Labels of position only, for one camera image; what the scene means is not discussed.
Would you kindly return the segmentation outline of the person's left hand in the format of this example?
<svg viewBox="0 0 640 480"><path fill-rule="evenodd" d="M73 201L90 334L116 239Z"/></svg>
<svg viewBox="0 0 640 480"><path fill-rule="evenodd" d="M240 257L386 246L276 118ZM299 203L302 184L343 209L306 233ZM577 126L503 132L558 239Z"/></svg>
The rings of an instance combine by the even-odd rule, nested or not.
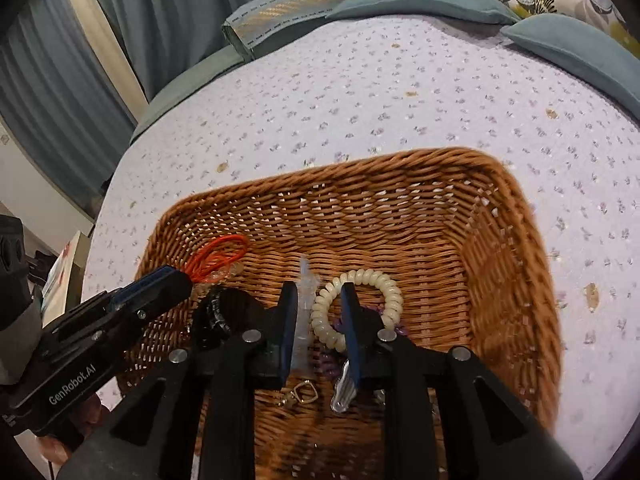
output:
<svg viewBox="0 0 640 480"><path fill-rule="evenodd" d="M76 448L102 425L109 412L96 394L89 396L62 417L53 427L53 434L37 438L41 455L53 465L64 465Z"/></svg>

